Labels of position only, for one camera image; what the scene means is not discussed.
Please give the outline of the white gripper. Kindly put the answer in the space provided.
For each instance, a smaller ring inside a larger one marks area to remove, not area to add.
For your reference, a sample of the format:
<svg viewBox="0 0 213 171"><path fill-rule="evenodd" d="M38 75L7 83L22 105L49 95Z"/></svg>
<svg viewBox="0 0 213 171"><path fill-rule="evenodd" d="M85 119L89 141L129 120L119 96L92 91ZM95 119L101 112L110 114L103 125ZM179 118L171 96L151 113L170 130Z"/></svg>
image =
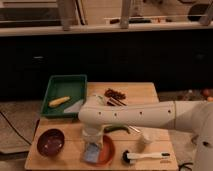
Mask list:
<svg viewBox="0 0 213 171"><path fill-rule="evenodd" d="M103 144L103 129L98 125L84 125L82 138L86 143L95 143L101 146Z"/></svg>

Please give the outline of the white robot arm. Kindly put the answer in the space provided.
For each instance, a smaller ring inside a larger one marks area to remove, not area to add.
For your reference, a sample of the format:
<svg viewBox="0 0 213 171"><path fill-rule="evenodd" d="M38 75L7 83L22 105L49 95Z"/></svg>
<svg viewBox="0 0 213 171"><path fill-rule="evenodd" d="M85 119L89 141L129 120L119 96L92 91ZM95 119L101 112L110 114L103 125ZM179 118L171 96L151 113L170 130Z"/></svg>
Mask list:
<svg viewBox="0 0 213 171"><path fill-rule="evenodd" d="M100 96L87 98L78 118L85 142L98 143L106 124L175 129L198 135L193 171L213 171L213 102L164 101L152 104L105 106Z"/></svg>

